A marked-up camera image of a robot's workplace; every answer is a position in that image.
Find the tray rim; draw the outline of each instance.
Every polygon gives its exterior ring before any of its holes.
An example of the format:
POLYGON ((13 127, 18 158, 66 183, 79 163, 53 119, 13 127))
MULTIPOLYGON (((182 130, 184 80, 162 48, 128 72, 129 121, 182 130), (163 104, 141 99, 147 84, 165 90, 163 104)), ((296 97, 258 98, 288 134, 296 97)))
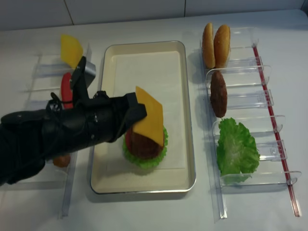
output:
MULTIPOLYGON (((121 45, 144 45, 144 44, 155 44, 155 43, 179 43, 183 46, 184 48, 184 61, 185 61, 185 74, 186 74, 186 82, 187 82, 187 92, 188 92, 188 107, 189 107, 189 120, 190 120, 190 124, 192 123, 192 119, 191 119, 191 105, 190 105, 190 96, 189 96, 189 83, 188 83, 188 78, 187 78, 187 62, 186 62, 186 47, 185 45, 179 41, 179 40, 167 40, 167 41, 156 41, 156 42, 141 42, 141 43, 122 43, 122 44, 112 44, 109 47, 106 48, 105 52, 104 52, 104 57, 102 59, 102 63, 103 63, 103 67, 102 67, 102 74, 99 76, 99 81, 98 81, 98 89, 97 90, 102 90, 102 85, 103 85, 103 73, 104 73, 104 64, 105 64, 105 56, 106 53, 108 52, 108 50, 111 47, 114 46, 121 46, 121 45)), ((93 162, 94 162, 94 146, 91 148, 91 153, 90 153, 90 177, 89 177, 89 186, 91 188, 91 190, 97 194, 97 195, 112 195, 112 194, 152 194, 152 193, 187 193, 189 192, 194 185, 196 184, 196 163, 195 163, 195 157, 194 157, 194 148, 193 148, 193 132, 191 132, 190 135, 190 139, 192 140, 192 164, 193 164, 193 176, 192 176, 192 183, 188 186, 188 188, 186 189, 172 189, 172 190, 143 190, 143 191, 128 191, 128 192, 97 192, 94 190, 93 186, 92 186, 92 169, 93 169, 93 162)))

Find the white tray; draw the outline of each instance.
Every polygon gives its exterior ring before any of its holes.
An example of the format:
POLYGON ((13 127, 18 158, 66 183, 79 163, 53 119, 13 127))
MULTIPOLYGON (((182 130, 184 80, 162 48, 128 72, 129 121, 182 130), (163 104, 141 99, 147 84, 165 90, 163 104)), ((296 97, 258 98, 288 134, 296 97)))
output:
POLYGON ((151 171, 123 156, 123 139, 96 145, 90 185, 96 193, 166 193, 189 191, 196 179, 185 47, 181 42, 113 45, 106 50, 102 90, 109 97, 139 86, 164 109, 169 134, 167 155, 151 171))

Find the lettuce leaf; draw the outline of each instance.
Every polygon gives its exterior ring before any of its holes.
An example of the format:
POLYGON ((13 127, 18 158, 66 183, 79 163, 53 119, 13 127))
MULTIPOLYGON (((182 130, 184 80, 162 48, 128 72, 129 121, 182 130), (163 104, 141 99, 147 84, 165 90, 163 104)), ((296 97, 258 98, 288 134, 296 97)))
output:
POLYGON ((221 176, 255 172, 260 155, 249 130, 242 123, 237 125, 233 118, 221 120, 218 127, 217 164, 221 176))

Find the cheese slice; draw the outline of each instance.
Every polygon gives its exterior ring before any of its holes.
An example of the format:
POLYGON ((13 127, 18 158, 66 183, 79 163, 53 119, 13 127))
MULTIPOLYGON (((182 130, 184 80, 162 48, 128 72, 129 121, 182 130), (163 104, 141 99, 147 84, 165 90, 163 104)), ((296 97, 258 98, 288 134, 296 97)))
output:
POLYGON ((82 57, 79 41, 70 35, 61 35, 61 60, 75 69, 82 57))
POLYGON ((133 132, 164 146, 163 106, 145 90, 136 87, 138 103, 145 105, 147 116, 133 125, 133 132))

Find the white table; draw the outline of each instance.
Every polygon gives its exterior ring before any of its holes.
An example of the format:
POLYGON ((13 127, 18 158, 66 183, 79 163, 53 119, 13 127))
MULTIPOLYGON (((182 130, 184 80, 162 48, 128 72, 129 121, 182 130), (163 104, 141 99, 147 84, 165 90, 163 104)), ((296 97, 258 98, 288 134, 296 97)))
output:
MULTIPOLYGON (((56 218, 52 203, 57 192, 16 191, 5 195, 0 205, 1 230, 100 231, 100 230, 307 230, 308 213, 308 20, 299 10, 262 13, 239 13, 191 18, 65 26, 34 30, 0 32, 0 108, 1 114, 20 110, 25 99, 18 93, 31 76, 28 54, 53 49, 55 38, 67 33, 89 42, 92 62, 102 74, 102 59, 112 44, 179 40, 186 47, 192 113, 193 142, 197 183, 181 200, 129 201, 96 203, 87 181, 89 150, 78 153, 69 216, 56 218), (227 23, 230 27, 256 26, 258 51, 263 63, 272 66, 271 88, 274 112, 285 115, 282 138, 288 153, 290 170, 303 175, 295 184, 302 218, 293 215, 287 190, 275 193, 228 195, 228 219, 214 224, 212 201, 205 157, 202 120, 203 106, 198 98, 201 84, 200 38, 208 22, 227 23), (241 201, 234 205, 232 199, 241 201)), ((90 96, 97 90, 98 77, 89 88, 90 96)))

